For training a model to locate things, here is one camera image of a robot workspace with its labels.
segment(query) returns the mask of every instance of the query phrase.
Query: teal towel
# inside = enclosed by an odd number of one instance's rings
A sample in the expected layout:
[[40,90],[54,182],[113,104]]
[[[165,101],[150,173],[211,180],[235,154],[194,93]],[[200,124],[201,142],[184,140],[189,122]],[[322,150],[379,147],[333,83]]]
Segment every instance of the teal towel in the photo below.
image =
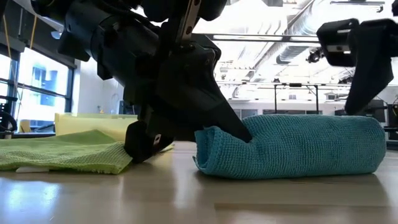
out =
[[373,118],[271,114],[243,124],[249,143],[218,127],[195,133],[194,160],[203,173],[232,179],[368,174],[386,154],[384,131]]

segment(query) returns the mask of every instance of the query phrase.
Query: blue microfiber cloth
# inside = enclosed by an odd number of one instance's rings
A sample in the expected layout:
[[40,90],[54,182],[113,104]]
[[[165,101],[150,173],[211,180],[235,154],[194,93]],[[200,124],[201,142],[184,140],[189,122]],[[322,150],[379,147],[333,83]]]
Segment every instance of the blue microfiber cloth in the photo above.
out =
[[368,174],[386,154],[381,125],[360,116],[269,114],[246,118],[249,143],[218,127],[195,133],[197,167],[232,179]]

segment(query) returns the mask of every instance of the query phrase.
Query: green cloth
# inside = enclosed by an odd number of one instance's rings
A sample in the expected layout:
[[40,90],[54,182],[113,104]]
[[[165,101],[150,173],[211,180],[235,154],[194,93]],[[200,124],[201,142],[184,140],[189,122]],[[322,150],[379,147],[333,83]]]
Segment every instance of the green cloth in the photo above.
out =
[[0,170],[33,166],[118,174],[131,160],[122,142],[116,142],[100,131],[0,140]]

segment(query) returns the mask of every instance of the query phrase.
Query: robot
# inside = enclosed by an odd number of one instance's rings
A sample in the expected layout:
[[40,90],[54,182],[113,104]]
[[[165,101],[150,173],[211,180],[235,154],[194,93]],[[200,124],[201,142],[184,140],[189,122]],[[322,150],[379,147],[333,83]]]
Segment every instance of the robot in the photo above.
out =
[[[98,75],[115,78],[124,86],[124,100],[141,106],[139,120],[126,132],[125,150],[135,163],[175,138],[194,141],[195,131],[210,126],[244,142],[252,139],[215,82],[213,70],[221,50],[205,35],[192,33],[199,19],[220,16],[226,2],[31,0],[38,15],[63,24],[59,53],[82,61],[94,58]],[[136,7],[147,17],[131,11]],[[151,24],[165,20],[161,27]],[[331,65],[357,66],[348,114],[361,110],[392,80],[397,31],[390,20],[359,24],[354,19],[319,29],[317,36]]]

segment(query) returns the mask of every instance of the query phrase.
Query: table surface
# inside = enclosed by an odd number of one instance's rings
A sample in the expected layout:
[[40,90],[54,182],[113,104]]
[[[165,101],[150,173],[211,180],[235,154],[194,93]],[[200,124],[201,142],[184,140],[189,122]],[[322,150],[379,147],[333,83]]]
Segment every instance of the table surface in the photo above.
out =
[[195,145],[121,175],[0,175],[0,223],[398,223],[398,152],[375,174],[238,181],[199,173]]

